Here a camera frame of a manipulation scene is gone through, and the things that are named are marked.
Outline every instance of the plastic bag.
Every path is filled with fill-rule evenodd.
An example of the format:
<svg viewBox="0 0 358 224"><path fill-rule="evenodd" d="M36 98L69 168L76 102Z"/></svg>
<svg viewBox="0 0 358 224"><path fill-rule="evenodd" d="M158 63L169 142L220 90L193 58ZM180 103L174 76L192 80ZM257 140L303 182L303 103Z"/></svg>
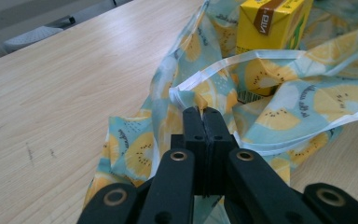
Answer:
<svg viewBox="0 0 358 224"><path fill-rule="evenodd" d="M139 112L109 119L85 204L106 185L152 177L190 106L219 110L239 145L264 156L286 183L291 168L358 120L358 1L315 2L300 50L234 55L240 4L205 1L161 62ZM263 91L275 93L260 97ZM227 221L221 205L219 196L197 198L194 221Z"/></svg>

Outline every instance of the wooden table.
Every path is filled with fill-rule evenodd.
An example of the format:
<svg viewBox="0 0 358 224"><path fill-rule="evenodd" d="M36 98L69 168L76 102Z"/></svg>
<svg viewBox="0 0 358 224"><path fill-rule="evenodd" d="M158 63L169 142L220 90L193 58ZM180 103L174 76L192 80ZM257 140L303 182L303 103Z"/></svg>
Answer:
<svg viewBox="0 0 358 224"><path fill-rule="evenodd" d="M0 223L75 223L109 116L134 114L201 0L136 0L0 58ZM358 122L298 168L358 199Z"/></svg>
<svg viewBox="0 0 358 224"><path fill-rule="evenodd" d="M0 57L4 41L65 18L103 0L0 0Z"/></svg>

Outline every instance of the yellow juice box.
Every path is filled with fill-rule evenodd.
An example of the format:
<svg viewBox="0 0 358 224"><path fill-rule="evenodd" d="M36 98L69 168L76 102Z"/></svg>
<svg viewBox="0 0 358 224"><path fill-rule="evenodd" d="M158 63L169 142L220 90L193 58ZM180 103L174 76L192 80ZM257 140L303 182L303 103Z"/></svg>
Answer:
<svg viewBox="0 0 358 224"><path fill-rule="evenodd" d="M312 0L247 0L240 8L236 53L296 49Z"/></svg>

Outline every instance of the juice box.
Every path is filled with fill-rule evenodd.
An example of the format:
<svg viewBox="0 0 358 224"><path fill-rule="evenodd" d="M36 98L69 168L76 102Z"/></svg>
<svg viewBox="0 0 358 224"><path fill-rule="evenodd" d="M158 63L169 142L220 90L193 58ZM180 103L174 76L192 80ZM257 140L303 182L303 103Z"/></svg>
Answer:
<svg viewBox="0 0 358 224"><path fill-rule="evenodd" d="M236 53L296 49L312 0L247 0L240 8Z"/></svg>

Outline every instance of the screw hole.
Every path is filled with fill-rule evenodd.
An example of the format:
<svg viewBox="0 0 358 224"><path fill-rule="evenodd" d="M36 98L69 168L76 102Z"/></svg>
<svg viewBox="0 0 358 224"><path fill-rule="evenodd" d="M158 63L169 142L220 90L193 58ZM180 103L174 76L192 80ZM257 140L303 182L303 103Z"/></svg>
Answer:
<svg viewBox="0 0 358 224"><path fill-rule="evenodd" d="M172 215L169 212L160 212L155 215L155 221L158 224L167 224L172 220Z"/></svg>
<svg viewBox="0 0 358 224"><path fill-rule="evenodd" d="M122 204L127 199L127 192L124 189L112 189L103 197L104 204L116 206Z"/></svg>
<svg viewBox="0 0 358 224"><path fill-rule="evenodd" d="M174 161L184 161L185 159L187 159L187 154L182 151L176 151L171 153L171 159L173 159Z"/></svg>
<svg viewBox="0 0 358 224"><path fill-rule="evenodd" d="M345 199L332 189L318 189L316 195L322 202L335 207L340 207L345 204Z"/></svg>
<svg viewBox="0 0 358 224"><path fill-rule="evenodd" d="M241 152L237 153L237 158L242 160L242 161L252 161L254 156L250 152L241 151Z"/></svg>

